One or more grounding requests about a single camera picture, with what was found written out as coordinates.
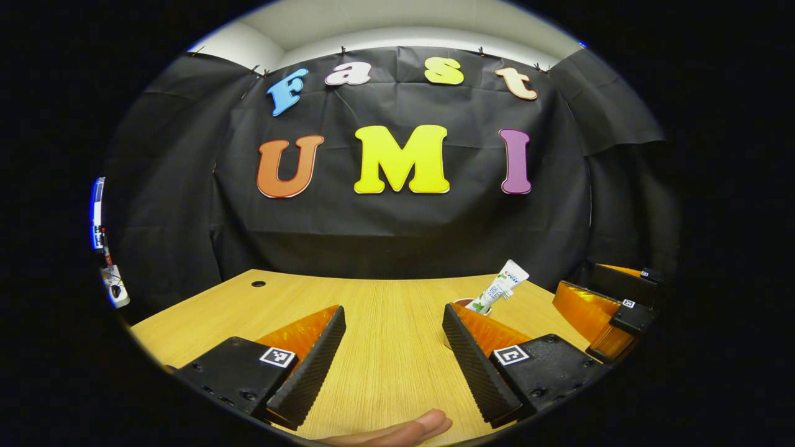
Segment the toothpaste tube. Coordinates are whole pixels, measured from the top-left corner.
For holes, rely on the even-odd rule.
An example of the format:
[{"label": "toothpaste tube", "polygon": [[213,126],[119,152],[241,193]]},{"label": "toothpaste tube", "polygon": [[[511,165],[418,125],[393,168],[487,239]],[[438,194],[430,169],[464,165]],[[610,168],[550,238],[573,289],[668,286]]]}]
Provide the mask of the toothpaste tube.
[{"label": "toothpaste tube", "polygon": [[513,295],[514,292],[511,290],[518,286],[519,283],[529,278],[529,276],[530,275],[522,270],[516,262],[508,259],[508,262],[506,262],[505,266],[502,268],[502,272],[491,282],[491,286],[481,293],[480,296],[472,300],[472,302],[467,305],[467,309],[485,315],[491,308],[491,305],[500,297],[507,300]]}]

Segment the finger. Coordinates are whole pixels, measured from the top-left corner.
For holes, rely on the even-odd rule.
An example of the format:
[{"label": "finger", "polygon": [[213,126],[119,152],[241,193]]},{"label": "finger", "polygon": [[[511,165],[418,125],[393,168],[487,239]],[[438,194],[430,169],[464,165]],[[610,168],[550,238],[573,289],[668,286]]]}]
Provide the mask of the finger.
[{"label": "finger", "polygon": [[419,418],[415,419],[414,421],[403,422],[401,424],[395,424],[393,426],[389,426],[384,429],[369,431],[365,433],[353,433],[341,436],[326,437],[324,439],[318,439],[317,441],[328,445],[339,445],[339,446],[359,445],[369,441],[370,439],[386,436],[390,433],[403,429],[414,422],[419,422],[422,425],[424,429],[423,434],[425,434],[425,433],[430,433],[434,430],[438,430],[438,428],[445,423],[446,419],[447,416],[444,414],[442,410],[433,409],[423,414]]},{"label": "finger", "polygon": [[433,409],[414,421],[421,423],[425,427],[425,432],[429,433],[444,424],[445,419],[447,415],[442,410]]},{"label": "finger", "polygon": [[448,431],[450,429],[450,427],[452,427],[452,419],[445,418],[444,422],[442,422],[442,424],[440,426],[438,426],[434,430],[431,430],[430,432],[427,432],[426,434],[424,434],[420,438],[420,442],[425,442],[425,441],[427,441],[428,439],[430,439],[432,437],[439,436],[440,434]]},{"label": "finger", "polygon": [[413,421],[403,422],[401,424],[389,426],[384,429],[368,431],[365,433],[353,433],[353,434],[325,437],[323,439],[318,439],[317,441],[328,445],[359,445],[362,444],[363,442],[367,442],[370,439],[373,439],[374,437],[381,437],[390,434],[392,432],[398,431],[412,422]]},{"label": "finger", "polygon": [[417,421],[407,422],[405,426],[392,433],[374,437],[365,442],[366,447],[416,447],[426,433],[425,426]]}]

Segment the black fabric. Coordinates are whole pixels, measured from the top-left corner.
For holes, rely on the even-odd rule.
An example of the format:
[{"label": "black fabric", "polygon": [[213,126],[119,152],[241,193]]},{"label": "black fabric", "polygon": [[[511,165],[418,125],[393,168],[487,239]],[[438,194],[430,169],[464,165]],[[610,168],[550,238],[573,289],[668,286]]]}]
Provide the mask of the black fabric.
[{"label": "black fabric", "polygon": [[[251,268],[442,278],[494,273],[511,258],[548,290],[587,276],[592,262],[672,273],[677,200],[654,162],[667,147],[637,96],[584,53],[541,73],[454,49],[368,49],[266,78],[213,56],[182,56],[135,104],[103,173],[111,253],[130,307],[153,313]],[[429,83],[431,56],[458,60],[462,84]],[[355,60],[372,65],[368,83],[324,83],[335,66]],[[538,99],[513,95],[494,73],[503,67],[528,75]],[[309,70],[301,99],[274,118],[266,92],[299,68]],[[448,131],[450,191],[411,192],[410,173],[400,192],[387,185],[381,194],[357,194],[356,130],[386,126],[403,146],[423,124]],[[530,136],[526,195],[500,188],[501,129]],[[289,199],[260,193],[259,146],[290,142],[279,167],[289,179],[296,139],[313,134],[324,142],[309,186]]]}]

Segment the table surface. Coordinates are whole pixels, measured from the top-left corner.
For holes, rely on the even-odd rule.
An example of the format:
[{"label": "table surface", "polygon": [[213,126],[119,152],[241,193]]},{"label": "table surface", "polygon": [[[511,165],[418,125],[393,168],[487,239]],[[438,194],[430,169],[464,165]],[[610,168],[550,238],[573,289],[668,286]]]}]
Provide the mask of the table surface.
[{"label": "table surface", "polygon": [[[442,329],[444,305],[478,296],[495,275],[363,280],[249,270],[130,331],[157,361],[182,367],[230,336],[257,340],[342,305],[347,329],[304,424],[297,431],[273,426],[318,439],[381,429],[438,408],[452,428],[423,445],[447,445],[507,427],[483,421]],[[510,300],[492,306],[491,318],[532,338],[556,333],[584,350],[588,341],[557,312],[553,296],[525,281]]]}]

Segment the letter m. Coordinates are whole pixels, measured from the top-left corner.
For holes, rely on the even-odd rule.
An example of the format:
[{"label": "letter m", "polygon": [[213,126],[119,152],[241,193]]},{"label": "letter m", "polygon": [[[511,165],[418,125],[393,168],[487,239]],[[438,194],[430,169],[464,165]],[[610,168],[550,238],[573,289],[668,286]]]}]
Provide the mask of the letter m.
[{"label": "letter m", "polygon": [[401,149],[386,127],[362,127],[356,131],[356,138],[362,140],[362,178],[353,189],[359,194],[383,192],[384,182],[378,178],[381,166],[392,189],[400,191],[413,166],[409,189],[425,194],[449,191],[450,182],[444,179],[442,167],[442,140],[446,136],[447,129],[442,126],[419,126]]}]

